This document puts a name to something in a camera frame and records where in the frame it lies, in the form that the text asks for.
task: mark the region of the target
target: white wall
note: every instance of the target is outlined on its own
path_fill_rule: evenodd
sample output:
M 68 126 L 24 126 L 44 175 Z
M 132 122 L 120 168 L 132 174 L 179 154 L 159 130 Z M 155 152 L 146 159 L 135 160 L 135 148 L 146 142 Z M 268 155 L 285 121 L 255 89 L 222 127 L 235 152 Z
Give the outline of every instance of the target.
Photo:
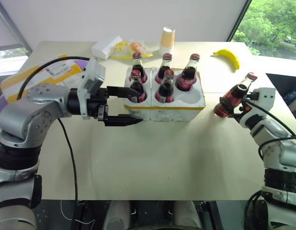
M 18 44 L 18 42 L 14 39 L 3 21 L 0 19 L 0 46 L 9 46 L 15 44 Z
M 32 49 L 40 41 L 97 41 L 104 35 L 159 41 L 225 41 L 246 0 L 1 0 Z

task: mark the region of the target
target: plastic bag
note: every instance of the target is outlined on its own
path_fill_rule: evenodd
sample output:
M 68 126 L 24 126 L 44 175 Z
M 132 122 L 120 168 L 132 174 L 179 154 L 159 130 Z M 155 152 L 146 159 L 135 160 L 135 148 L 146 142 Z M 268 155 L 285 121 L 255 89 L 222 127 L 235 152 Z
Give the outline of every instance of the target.
M 135 52 L 142 54 L 143 58 L 152 57 L 153 53 L 144 44 L 143 41 L 122 41 L 115 45 L 114 53 L 111 55 L 112 58 L 118 59 L 132 59 L 132 55 Z

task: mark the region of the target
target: white box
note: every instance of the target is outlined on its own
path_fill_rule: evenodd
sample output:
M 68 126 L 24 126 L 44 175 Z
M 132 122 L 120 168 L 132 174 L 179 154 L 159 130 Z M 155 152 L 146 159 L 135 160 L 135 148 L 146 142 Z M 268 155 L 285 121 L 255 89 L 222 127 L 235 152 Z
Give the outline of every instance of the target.
M 129 87 L 129 75 L 131 67 L 128 69 L 125 87 Z M 180 91 L 176 88 L 175 82 L 178 75 L 182 72 L 181 69 L 172 69 L 175 72 L 174 76 L 174 101 L 171 103 L 161 103 L 156 100 L 155 92 L 159 84 L 155 81 L 155 76 L 158 73 L 158 68 L 146 69 L 149 73 L 148 80 L 144 84 L 147 91 L 147 99 L 142 103 L 133 103 L 128 99 L 124 100 L 124 107 L 127 108 L 130 114 L 137 115 L 144 120 L 152 121 L 191 121 L 198 113 L 205 108 L 205 99 L 201 87 L 200 76 L 197 72 L 197 81 L 192 85 L 187 92 Z
M 106 60 L 113 53 L 115 45 L 119 42 L 122 42 L 122 38 L 120 36 L 109 35 L 91 47 L 92 54 L 97 58 Z

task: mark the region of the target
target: paper cup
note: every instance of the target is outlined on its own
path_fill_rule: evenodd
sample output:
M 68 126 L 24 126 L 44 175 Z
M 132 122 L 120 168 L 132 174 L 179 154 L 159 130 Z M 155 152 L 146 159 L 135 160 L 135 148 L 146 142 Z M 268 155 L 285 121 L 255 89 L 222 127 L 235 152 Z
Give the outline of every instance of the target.
M 164 53 L 172 53 L 174 48 L 175 42 L 175 29 L 170 26 L 165 26 L 163 28 L 162 38 L 161 38 L 161 45 L 160 45 L 160 54 L 163 55 Z

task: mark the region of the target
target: banana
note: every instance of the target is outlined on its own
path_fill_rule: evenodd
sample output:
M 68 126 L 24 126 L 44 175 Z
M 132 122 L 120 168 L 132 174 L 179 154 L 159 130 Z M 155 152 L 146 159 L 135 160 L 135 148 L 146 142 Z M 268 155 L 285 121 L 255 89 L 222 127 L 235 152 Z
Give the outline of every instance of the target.
M 230 50 L 221 49 L 221 50 L 219 50 L 217 52 L 214 52 L 213 54 L 214 55 L 220 55 L 220 56 L 223 56 L 223 57 L 229 59 L 232 62 L 234 68 L 239 69 L 240 63 L 239 63 L 238 57 L 234 53 L 232 53 Z

